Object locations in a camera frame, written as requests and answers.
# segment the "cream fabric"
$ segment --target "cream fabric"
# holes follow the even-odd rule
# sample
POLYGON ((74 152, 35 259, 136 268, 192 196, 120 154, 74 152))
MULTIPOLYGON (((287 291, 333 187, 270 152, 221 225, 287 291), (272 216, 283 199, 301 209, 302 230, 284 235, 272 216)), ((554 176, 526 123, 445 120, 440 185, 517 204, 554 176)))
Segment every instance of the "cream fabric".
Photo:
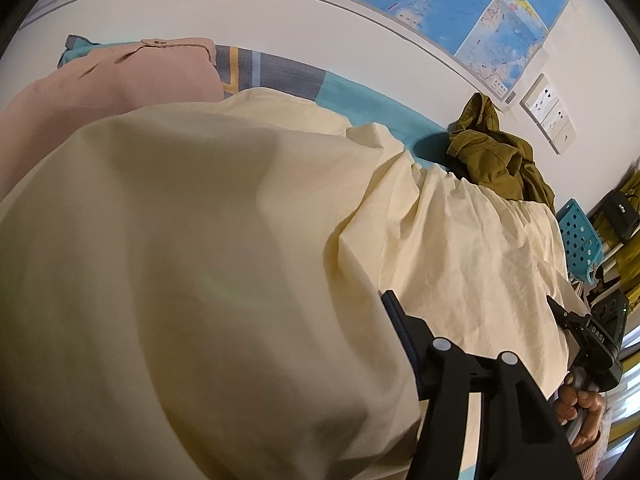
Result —
POLYGON ((401 478, 420 409, 387 288, 564 378, 545 295, 581 304, 546 206, 265 89, 97 121, 0 203, 0 418, 43 478, 401 478))

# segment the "human hand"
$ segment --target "human hand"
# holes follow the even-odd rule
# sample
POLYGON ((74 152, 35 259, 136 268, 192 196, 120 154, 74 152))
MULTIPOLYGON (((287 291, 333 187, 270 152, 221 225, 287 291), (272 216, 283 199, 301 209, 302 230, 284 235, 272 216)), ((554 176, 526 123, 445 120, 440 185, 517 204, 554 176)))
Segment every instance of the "human hand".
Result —
POLYGON ((564 378, 564 385, 560 386, 558 390, 558 400, 554 402, 554 411, 558 422, 564 426, 569 420, 574 420, 578 416, 576 405, 588 410, 580 433, 571 444, 574 453, 578 454, 597 441, 606 404, 604 397, 598 392, 578 392, 571 386, 573 382, 574 375, 569 373, 564 378))

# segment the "wall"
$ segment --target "wall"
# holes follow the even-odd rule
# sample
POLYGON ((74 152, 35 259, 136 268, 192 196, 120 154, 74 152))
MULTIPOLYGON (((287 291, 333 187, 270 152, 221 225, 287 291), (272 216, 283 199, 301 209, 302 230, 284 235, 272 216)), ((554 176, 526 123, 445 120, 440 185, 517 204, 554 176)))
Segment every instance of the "wall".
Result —
MULTIPOLYGON (((328 1, 69 2, 12 41, 0 60, 0 106, 55 69, 69 33, 100 42, 207 36, 331 70, 444 126, 458 117, 474 88, 437 52, 428 54, 427 42, 370 9, 328 1)), ((502 117, 502 128, 533 145, 557 206, 574 196, 589 210, 640 156, 640 56, 602 0, 571 0, 544 50, 516 91, 523 95, 545 72, 569 110, 577 141, 556 155, 519 105, 502 117)))

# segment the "wall switch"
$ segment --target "wall switch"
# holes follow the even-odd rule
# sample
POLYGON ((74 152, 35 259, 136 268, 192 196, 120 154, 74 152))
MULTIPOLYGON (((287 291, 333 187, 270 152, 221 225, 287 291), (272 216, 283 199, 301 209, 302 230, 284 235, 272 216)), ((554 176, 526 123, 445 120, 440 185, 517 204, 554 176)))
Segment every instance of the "wall switch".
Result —
POLYGON ((539 123, 549 115, 557 103, 558 94, 544 74, 540 74, 522 100, 522 106, 539 123))
POLYGON ((562 155, 567 148, 574 142, 576 137, 574 126, 567 121, 565 125, 560 128, 560 131, 556 135, 556 138, 551 141, 553 149, 556 150, 558 155, 562 155))
POLYGON ((564 104, 544 74, 540 74, 520 105, 533 118, 558 155, 574 142, 576 133, 564 104))

